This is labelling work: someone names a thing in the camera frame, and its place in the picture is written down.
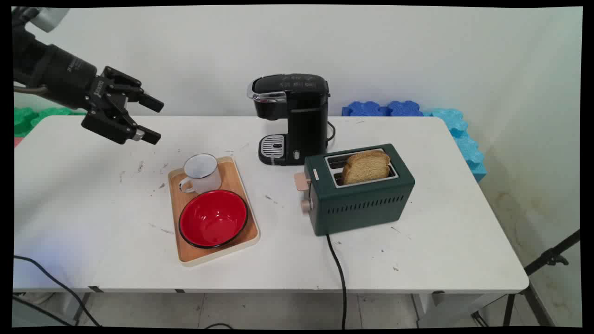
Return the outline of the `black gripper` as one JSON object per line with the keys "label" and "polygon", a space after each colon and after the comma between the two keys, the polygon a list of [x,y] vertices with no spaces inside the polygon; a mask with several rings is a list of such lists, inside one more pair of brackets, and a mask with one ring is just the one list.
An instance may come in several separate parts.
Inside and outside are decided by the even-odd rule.
{"label": "black gripper", "polygon": [[109,96],[125,96],[129,102],[139,103],[161,112],[165,104],[149,95],[140,80],[115,68],[106,66],[102,74],[97,68],[67,51],[46,45],[39,59],[40,97],[71,109],[91,111],[81,126],[97,135],[125,144],[127,140],[157,144],[161,134],[138,125],[132,118],[114,109]]}

